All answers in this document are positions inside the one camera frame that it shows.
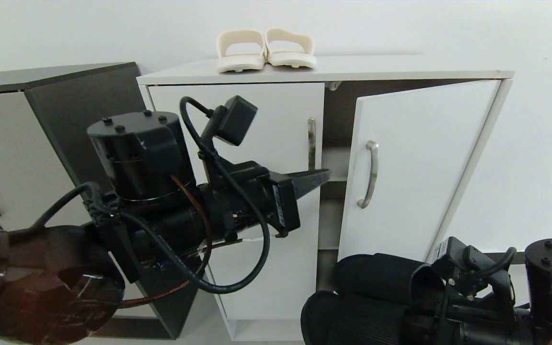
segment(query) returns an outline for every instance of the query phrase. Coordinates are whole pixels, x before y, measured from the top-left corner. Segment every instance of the white wall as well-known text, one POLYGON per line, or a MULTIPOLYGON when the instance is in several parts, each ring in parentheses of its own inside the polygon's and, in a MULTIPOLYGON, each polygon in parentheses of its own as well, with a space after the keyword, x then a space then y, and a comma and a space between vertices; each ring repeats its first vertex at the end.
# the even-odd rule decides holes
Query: white wall
POLYGON ((136 61, 146 73, 214 57, 225 29, 270 26, 312 35, 318 55, 440 53, 513 66, 450 232, 490 251, 552 236, 552 1, 5 1, 0 70, 136 61))

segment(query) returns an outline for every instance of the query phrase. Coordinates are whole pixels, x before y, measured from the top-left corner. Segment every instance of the cabinet door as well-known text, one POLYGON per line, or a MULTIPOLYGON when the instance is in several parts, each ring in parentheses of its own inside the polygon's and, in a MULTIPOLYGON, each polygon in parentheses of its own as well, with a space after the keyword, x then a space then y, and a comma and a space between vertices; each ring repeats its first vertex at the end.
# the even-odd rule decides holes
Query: cabinet door
POLYGON ((339 258, 388 253, 425 260, 499 82, 357 99, 339 258), (369 186, 374 194, 362 208, 369 186))
MULTIPOLYGON (((22 92, 0 94, 0 224, 30 226, 74 188, 22 92)), ((61 209, 49 226, 90 221, 81 199, 61 209)))
MULTIPOLYGON (((232 163, 254 160, 270 170, 290 173, 309 166, 310 117, 316 120, 316 167, 320 167, 322 143, 322 83, 279 83, 237 85, 190 85, 151 87, 156 111, 178 113, 182 96, 191 96, 207 107, 224 104, 237 94, 258 107, 244 142, 230 146, 215 140, 219 155, 232 163)), ((201 112, 189 105, 189 116, 199 133, 207 123, 201 112)), ((197 183, 206 182, 197 146, 186 128, 186 146, 197 183)), ((271 240, 270 253, 259 276, 239 292, 221 295, 228 319, 298 319, 305 300, 316 289, 319 191, 298 201, 300 229, 287 238, 271 240)), ((260 227, 241 233, 259 238, 260 227)), ((232 284, 248 275, 261 253, 261 241, 244 242, 215 249, 210 271, 217 284, 232 284)))

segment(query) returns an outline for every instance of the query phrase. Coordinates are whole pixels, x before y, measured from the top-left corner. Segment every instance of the white cabinet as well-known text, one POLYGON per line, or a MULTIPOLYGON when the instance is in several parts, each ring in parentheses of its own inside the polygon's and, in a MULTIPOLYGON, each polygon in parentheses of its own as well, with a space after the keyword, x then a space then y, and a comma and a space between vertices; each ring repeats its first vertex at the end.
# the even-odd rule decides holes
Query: white cabinet
MULTIPOLYGON (((308 168, 313 117, 315 166, 333 171, 320 195, 300 200, 302 227, 273 241, 257 280, 216 296, 237 341, 301 340, 301 306, 315 289, 329 289, 338 258, 380 252, 424 260, 442 240, 513 76, 499 66, 423 55, 318 57, 314 70, 266 65, 219 74, 215 66, 202 60, 139 77, 146 106, 178 112, 182 96, 215 107, 240 94, 258 106, 255 121, 240 147, 217 143, 217 150, 234 163, 255 160, 283 173, 308 168)), ((190 115, 201 131, 207 120, 190 115)), ((201 183, 197 148, 185 135, 201 183)), ((235 282, 259 251, 259 243, 217 249, 208 275, 235 282)))

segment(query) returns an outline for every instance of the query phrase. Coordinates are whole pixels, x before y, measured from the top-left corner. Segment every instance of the black cable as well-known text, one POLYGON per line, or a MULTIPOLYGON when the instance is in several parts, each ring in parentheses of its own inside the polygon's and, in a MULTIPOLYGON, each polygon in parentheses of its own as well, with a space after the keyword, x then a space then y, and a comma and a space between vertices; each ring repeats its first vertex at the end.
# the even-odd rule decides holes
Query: black cable
POLYGON ((28 240, 30 238, 33 238, 34 236, 42 233, 44 231, 46 223, 55 215, 59 210, 63 208, 63 206, 67 205, 70 201, 72 201, 75 197, 79 196, 83 192, 86 192, 87 190, 90 190, 92 193, 92 201, 95 205, 95 208, 105 214, 112 214, 112 210, 109 209, 106 205, 103 204, 103 201, 101 201, 101 194, 100 194, 100 187, 97 183, 83 183, 78 186, 76 186, 74 189, 67 192, 67 194, 63 195, 59 200, 57 200, 52 206, 44 212, 40 216, 40 218, 33 223, 30 227, 27 229, 22 230, 15 230, 15 231, 9 231, 9 237, 11 243, 18 243, 24 240, 28 240))
POLYGON ((517 249, 515 247, 508 248, 506 253, 504 253, 504 255, 502 255, 502 257, 500 257, 500 259, 497 260, 497 262, 495 262, 495 264, 491 265, 488 268, 481 269, 480 271, 474 272, 473 276, 477 279, 480 279, 480 278, 489 277, 491 275, 494 275, 495 273, 499 272, 500 270, 510 266, 510 263, 515 258, 515 254, 517 254, 517 249))
POLYGON ((200 289, 216 294, 232 293, 250 284, 250 282, 252 282, 254 278, 257 277, 261 269, 263 269, 270 249, 270 231, 267 227, 267 221, 265 221, 265 217, 263 217, 261 211, 257 208, 257 206, 246 194, 246 192, 244 192, 241 186, 239 186, 239 184, 232 178, 228 171, 225 170, 223 165, 219 162, 219 156, 217 155, 217 153, 210 147, 208 147, 208 145, 202 142, 197 131, 195 131, 195 127, 193 127, 193 124, 191 123, 188 112, 186 111, 187 103, 192 104, 194 107, 198 108, 206 115, 211 114, 212 111, 201 105, 196 100, 193 100, 193 98, 182 97, 182 99, 180 99, 180 116, 182 118, 182 121, 184 122, 184 126, 186 126, 186 129, 188 129, 191 137, 193 138, 193 141, 195 141, 195 144, 197 144, 199 150, 207 155, 208 159, 212 160, 210 164, 214 164, 219 173, 223 175, 225 181, 232 187, 236 194, 238 194, 239 197, 241 197, 241 199, 243 199, 243 201, 247 203, 252 212, 257 216, 257 220, 261 225, 261 231, 263 233, 263 248, 261 250, 261 256, 259 257, 257 264, 246 277, 244 277, 237 283, 230 284, 228 286, 218 286, 215 284, 211 284, 203 280, 201 277, 195 275, 195 273, 193 273, 193 271, 191 271, 191 269, 189 269, 186 264, 184 264, 180 257, 178 257, 178 255, 173 251, 170 245, 167 244, 167 241, 165 241, 156 230, 152 229, 151 225, 149 225, 144 219, 132 214, 128 214, 126 212, 121 212, 120 216, 127 220, 133 221, 134 223, 138 224, 144 231, 146 231, 146 233, 149 234, 155 244, 163 251, 167 259, 170 260, 174 264, 174 266, 176 266, 180 270, 180 273, 182 273, 182 275, 184 275, 186 279, 189 279, 191 282, 197 284, 200 289))

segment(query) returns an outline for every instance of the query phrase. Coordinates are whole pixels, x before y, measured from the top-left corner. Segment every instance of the slide sandal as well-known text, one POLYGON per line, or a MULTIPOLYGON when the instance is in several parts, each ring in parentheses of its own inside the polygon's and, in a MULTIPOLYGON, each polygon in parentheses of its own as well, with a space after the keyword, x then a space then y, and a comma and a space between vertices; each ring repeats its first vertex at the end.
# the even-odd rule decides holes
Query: slide sandal
POLYGON ((242 72, 245 69, 262 69, 265 65, 265 40, 259 31, 232 30, 225 31, 217 38, 218 61, 217 70, 227 72, 234 70, 242 72), (256 43, 261 49, 259 52, 227 54, 227 49, 238 43, 256 43))
POLYGON ((291 66, 298 68, 300 66, 316 68, 316 57, 314 54, 314 42, 312 38, 306 35, 297 35, 287 30, 273 28, 265 33, 265 42, 267 46, 267 62, 272 66, 291 66), (295 50, 272 50, 270 43, 274 41, 294 42, 302 46, 303 52, 295 50))

